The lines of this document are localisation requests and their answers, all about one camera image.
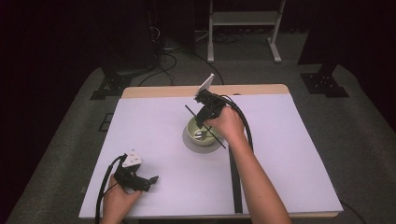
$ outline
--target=person's right hand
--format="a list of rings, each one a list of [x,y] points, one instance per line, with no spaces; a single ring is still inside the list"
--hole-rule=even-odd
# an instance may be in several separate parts
[[[244,123],[230,106],[224,106],[218,118],[207,119],[204,124],[215,128],[229,143],[233,139],[245,137]]]
[[[126,192],[117,183],[114,175],[111,175],[109,178],[108,187],[110,190],[105,194],[103,199],[103,218],[101,224],[121,223],[143,191],[137,190],[131,194]]]

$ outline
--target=black cable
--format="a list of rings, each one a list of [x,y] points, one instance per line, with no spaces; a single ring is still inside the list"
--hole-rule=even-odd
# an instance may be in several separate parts
[[[169,80],[171,81],[170,85],[175,86],[175,82],[174,82],[175,77],[172,74],[169,74],[167,70],[163,69],[162,67],[160,67],[160,68],[165,72],[166,75],[168,75]]]
[[[244,113],[242,112],[242,110],[238,107],[238,105],[236,103],[234,103],[232,100],[227,99],[226,97],[223,96],[219,96],[215,93],[212,93],[210,91],[200,91],[200,93],[198,94],[197,97],[199,97],[200,95],[204,95],[206,99],[206,102],[200,102],[201,100],[197,100],[195,98],[195,100],[197,100],[197,102],[199,103],[203,103],[204,105],[214,105],[212,104],[213,102],[219,100],[224,102],[225,104],[229,105],[232,109],[234,109],[236,111],[236,113],[238,114],[238,116],[241,118],[242,122],[245,125],[245,129],[247,131],[247,140],[248,140],[248,144],[251,147],[251,150],[253,151],[253,140],[251,137],[251,132],[250,132],[250,127],[248,126],[248,120],[246,119]]]
[[[225,97],[225,98],[227,98],[228,100],[230,100],[231,102],[233,102],[233,99],[231,99],[231,97],[230,96],[228,96],[228,95],[220,95],[221,97]]]
[[[201,40],[204,40],[204,39],[207,39],[207,38],[208,38],[209,32],[208,32],[208,31],[205,31],[205,34],[204,34],[204,35],[201,35],[201,36],[197,36],[197,34],[195,34],[195,35],[196,35],[196,37],[195,37],[195,43],[199,43]]]
[[[170,55],[170,54],[164,54],[164,55],[170,56],[171,58],[173,58],[173,59],[175,60],[174,64],[172,64],[172,66],[170,66],[169,68],[166,68],[166,69],[163,69],[163,68],[160,66],[160,68],[162,69],[162,71],[149,75],[148,77],[146,77],[145,79],[143,79],[143,80],[137,85],[138,87],[142,86],[142,84],[143,84],[145,81],[147,81],[149,78],[154,77],[154,76],[157,76],[157,75],[159,75],[159,74],[161,74],[161,73],[166,73],[167,71],[171,70],[172,68],[174,68],[174,67],[177,65],[177,58],[176,58],[175,56]]]
[[[121,160],[122,158],[125,158],[126,156],[127,155],[122,155],[122,156],[117,157],[113,162],[111,162],[111,164],[107,168],[106,174],[102,181],[102,186],[100,187],[100,190],[99,190],[98,199],[96,201],[96,211],[95,211],[95,223],[96,224],[99,224],[99,222],[100,222],[100,220],[99,220],[100,219],[100,204],[102,202],[103,196],[105,195],[104,191],[105,191],[106,183],[107,183],[108,177],[110,176],[110,172],[113,169],[113,165],[114,165],[114,163]]]
[[[250,128],[248,126],[248,121],[247,121],[244,113],[242,112],[242,110],[236,105],[236,103],[233,102],[233,100],[230,97],[219,96],[219,95],[216,95],[213,93],[212,93],[212,95],[214,97],[216,97],[217,99],[222,100],[223,102],[227,103],[232,109],[234,109],[238,113],[238,115],[241,118],[242,122],[244,123],[245,129],[247,131],[248,144],[250,145],[251,150],[254,152],[253,140],[251,137]],[[230,164],[231,164],[232,181],[233,181],[233,207],[234,207],[235,213],[243,213],[239,172],[236,167],[236,162],[233,157],[233,152],[232,152],[231,148],[229,148],[229,153],[230,153]]]
[[[361,223],[366,224],[366,221],[364,220],[364,218],[352,206],[350,206],[349,204],[343,202],[342,200],[340,200],[340,203],[342,205],[344,205],[345,207],[349,208],[349,210],[351,210],[361,220]]]
[[[111,190],[112,188],[116,187],[116,185],[118,185],[119,182],[115,183],[113,186],[111,186],[110,188],[108,188],[105,193],[103,193],[103,195],[107,194],[109,190]]]
[[[146,68],[142,72],[132,72],[132,73],[125,74],[125,75],[120,75],[120,77],[134,78],[134,77],[137,77],[137,76],[140,76],[140,75],[147,74],[147,73],[151,72],[152,70],[154,70],[154,68],[155,68],[155,66],[151,66],[150,68]]]

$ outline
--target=white table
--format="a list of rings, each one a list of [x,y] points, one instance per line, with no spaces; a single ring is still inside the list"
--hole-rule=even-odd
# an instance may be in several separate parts
[[[157,184],[144,193],[127,217],[248,217],[233,212],[228,150],[198,147],[184,133],[198,87],[128,88],[120,99],[79,217],[94,218],[107,166],[134,149],[144,160],[137,171]],[[331,180],[284,85],[212,86],[231,96],[252,132],[255,155],[291,217],[335,217],[343,210]]]

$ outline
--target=black stand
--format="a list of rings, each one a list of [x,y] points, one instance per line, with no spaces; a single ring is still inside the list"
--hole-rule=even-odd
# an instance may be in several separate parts
[[[125,88],[131,86],[132,78],[143,75],[152,70],[152,67],[145,69],[131,69],[128,67],[115,69],[113,67],[101,67],[105,78],[99,87],[94,91],[90,100],[105,100],[107,96],[121,96]]]
[[[326,97],[349,97],[343,87],[338,86],[332,72],[337,63],[324,63],[317,73],[301,73],[310,94],[325,94]]]

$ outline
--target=metal shelf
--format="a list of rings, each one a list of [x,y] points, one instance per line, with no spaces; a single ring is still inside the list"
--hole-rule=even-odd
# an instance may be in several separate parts
[[[209,41],[207,43],[207,61],[213,63],[215,55],[213,51],[213,26],[228,25],[274,25],[274,31],[271,37],[267,38],[268,45],[273,54],[274,61],[281,63],[279,52],[276,48],[276,36],[282,19],[283,8],[286,0],[280,1],[278,11],[253,11],[253,12],[214,12],[213,0],[210,0],[209,6]]]
[[[277,11],[213,12],[213,25],[275,25]]]

